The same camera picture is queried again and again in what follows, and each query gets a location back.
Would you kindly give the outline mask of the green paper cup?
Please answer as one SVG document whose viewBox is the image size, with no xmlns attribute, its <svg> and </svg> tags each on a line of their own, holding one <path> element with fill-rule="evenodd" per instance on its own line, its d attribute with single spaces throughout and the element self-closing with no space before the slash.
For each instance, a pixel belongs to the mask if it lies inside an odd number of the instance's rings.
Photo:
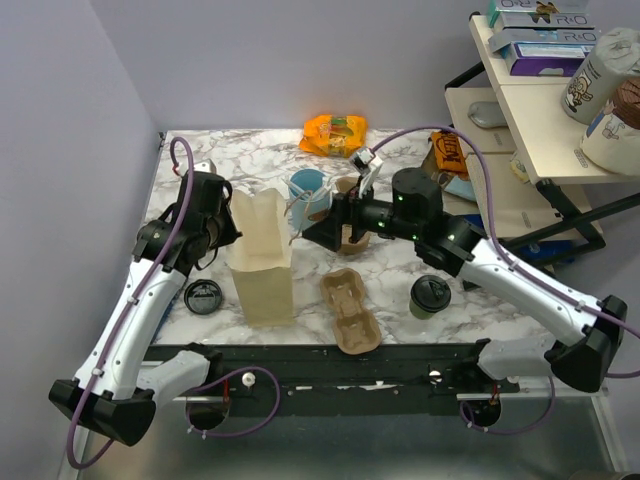
<svg viewBox="0 0 640 480">
<path fill-rule="evenodd" d="M 410 298 L 409 311 L 418 320 L 427 320 L 442 309 L 441 302 L 431 297 L 412 296 Z"/>
</svg>

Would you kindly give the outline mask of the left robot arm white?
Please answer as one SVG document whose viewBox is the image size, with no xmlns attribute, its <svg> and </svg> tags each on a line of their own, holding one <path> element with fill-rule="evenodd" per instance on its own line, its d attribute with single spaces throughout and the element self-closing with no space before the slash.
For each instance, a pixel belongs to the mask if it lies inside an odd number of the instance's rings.
<svg viewBox="0 0 640 480">
<path fill-rule="evenodd" d="M 74 377 L 55 381 L 49 392 L 67 418 L 133 446 L 159 408 L 187 391 L 209 395 L 220 387 L 222 355 L 213 347 L 190 343 L 152 370 L 141 365 L 191 270 L 240 237 L 231 192 L 217 174 L 186 175 L 176 202 L 139 230 L 125 287 L 101 337 Z"/>
</svg>

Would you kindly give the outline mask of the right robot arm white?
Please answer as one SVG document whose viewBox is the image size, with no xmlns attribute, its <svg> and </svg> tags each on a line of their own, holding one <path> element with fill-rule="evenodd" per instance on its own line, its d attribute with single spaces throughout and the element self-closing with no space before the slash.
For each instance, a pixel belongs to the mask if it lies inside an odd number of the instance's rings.
<svg viewBox="0 0 640 480">
<path fill-rule="evenodd" d="M 443 209 L 441 189 L 423 170 L 393 175 L 392 199 L 352 188 L 334 196 L 330 209 L 302 233 L 338 251 L 342 229 L 354 239 L 372 232 L 413 243 L 418 258 L 452 277 L 484 288 L 540 323 L 547 335 L 513 341 L 489 340 L 460 367 L 460 379 L 480 392 L 513 376 L 554 376 L 586 393 L 598 391 L 622 341 L 628 307 L 620 298 L 581 293 L 509 255 L 483 230 Z"/>
</svg>

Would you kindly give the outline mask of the black plastic cup lid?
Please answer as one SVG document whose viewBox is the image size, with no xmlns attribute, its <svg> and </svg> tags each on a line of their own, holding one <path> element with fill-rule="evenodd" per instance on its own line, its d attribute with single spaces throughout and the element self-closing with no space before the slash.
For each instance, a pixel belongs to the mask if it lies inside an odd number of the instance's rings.
<svg viewBox="0 0 640 480">
<path fill-rule="evenodd" d="M 449 285 L 436 275 L 423 275 L 418 278 L 411 287 L 410 298 L 431 297 L 441 302 L 442 310 L 446 309 L 451 301 L 451 289 Z"/>
</svg>

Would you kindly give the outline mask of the single brown pulp cup carrier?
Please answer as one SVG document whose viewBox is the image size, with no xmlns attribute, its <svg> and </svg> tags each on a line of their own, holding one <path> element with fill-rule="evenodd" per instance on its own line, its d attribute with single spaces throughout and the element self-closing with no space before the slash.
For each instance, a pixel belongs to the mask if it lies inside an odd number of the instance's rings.
<svg viewBox="0 0 640 480">
<path fill-rule="evenodd" d="M 347 355 L 375 350 L 382 341 L 379 324 L 364 306 L 366 288 L 358 272 L 344 268 L 325 274 L 321 295 L 334 312 L 332 330 L 339 349 Z"/>
</svg>

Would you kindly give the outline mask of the beige paper bag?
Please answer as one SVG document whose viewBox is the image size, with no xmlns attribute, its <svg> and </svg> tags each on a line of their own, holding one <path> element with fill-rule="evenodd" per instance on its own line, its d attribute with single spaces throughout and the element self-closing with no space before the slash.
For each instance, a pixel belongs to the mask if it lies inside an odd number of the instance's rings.
<svg viewBox="0 0 640 480">
<path fill-rule="evenodd" d="M 302 230 L 290 231 L 289 210 L 289 200 L 273 188 L 232 196 L 232 217 L 242 237 L 229 247 L 227 263 L 252 328 L 295 323 L 292 253 Z"/>
</svg>

